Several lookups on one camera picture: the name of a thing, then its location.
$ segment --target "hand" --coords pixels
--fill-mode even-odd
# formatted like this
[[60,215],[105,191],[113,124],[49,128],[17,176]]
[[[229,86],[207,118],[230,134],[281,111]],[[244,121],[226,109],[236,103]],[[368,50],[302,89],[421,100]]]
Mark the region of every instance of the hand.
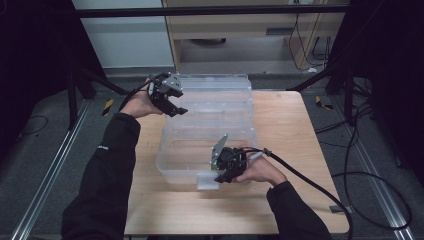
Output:
[[153,106],[147,94],[148,84],[138,91],[122,108],[121,113],[133,116],[134,118],[145,117],[149,114],[162,115],[163,112]]
[[[254,153],[247,153],[247,159],[249,159],[253,154]],[[278,168],[261,156],[253,160],[248,160],[246,171],[242,175],[234,178],[233,182],[241,183],[246,180],[269,182],[275,187],[278,184],[287,181],[287,177]]]

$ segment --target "black sleeve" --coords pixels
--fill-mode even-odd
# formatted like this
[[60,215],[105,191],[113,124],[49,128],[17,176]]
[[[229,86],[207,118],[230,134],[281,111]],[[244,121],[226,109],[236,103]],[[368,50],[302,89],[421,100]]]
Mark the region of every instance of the black sleeve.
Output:
[[62,215],[63,239],[123,239],[140,124],[116,113]]
[[267,192],[281,240],[327,240],[331,235],[321,218],[300,198],[289,181]]

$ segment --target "table top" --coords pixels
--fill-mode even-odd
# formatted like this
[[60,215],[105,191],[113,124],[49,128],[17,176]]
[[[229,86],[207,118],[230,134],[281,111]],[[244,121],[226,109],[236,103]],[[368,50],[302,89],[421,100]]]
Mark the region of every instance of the table top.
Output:
[[[327,164],[298,92],[253,91],[259,148],[268,148],[288,164],[338,198]],[[275,234],[274,215],[266,200],[269,183],[222,184],[199,191],[196,185],[165,181],[156,168],[165,116],[139,119],[137,163],[129,198],[125,234]],[[273,159],[303,200],[321,217],[331,233],[348,231],[346,217],[331,213],[327,196],[296,177]]]

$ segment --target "clear plastic container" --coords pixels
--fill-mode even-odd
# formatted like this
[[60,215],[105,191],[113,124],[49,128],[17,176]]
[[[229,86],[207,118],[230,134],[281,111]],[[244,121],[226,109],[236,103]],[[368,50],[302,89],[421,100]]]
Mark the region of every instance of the clear plastic container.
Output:
[[180,80],[184,95],[170,100],[188,112],[167,116],[157,168],[168,183],[219,188],[218,172],[211,170],[212,147],[225,134],[226,147],[258,146],[250,81],[247,75],[183,75]]

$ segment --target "person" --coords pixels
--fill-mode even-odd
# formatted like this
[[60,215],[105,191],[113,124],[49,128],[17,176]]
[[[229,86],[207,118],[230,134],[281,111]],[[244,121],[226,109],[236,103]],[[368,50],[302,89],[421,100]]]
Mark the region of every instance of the person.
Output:
[[[124,238],[135,147],[141,130],[136,119],[163,114],[150,102],[146,88],[132,96],[106,127],[100,146],[87,163],[78,195],[63,211],[64,240]],[[265,158],[249,160],[246,171],[233,182],[247,180],[273,186],[266,197],[280,239],[331,239],[319,216],[303,202],[287,177]]]

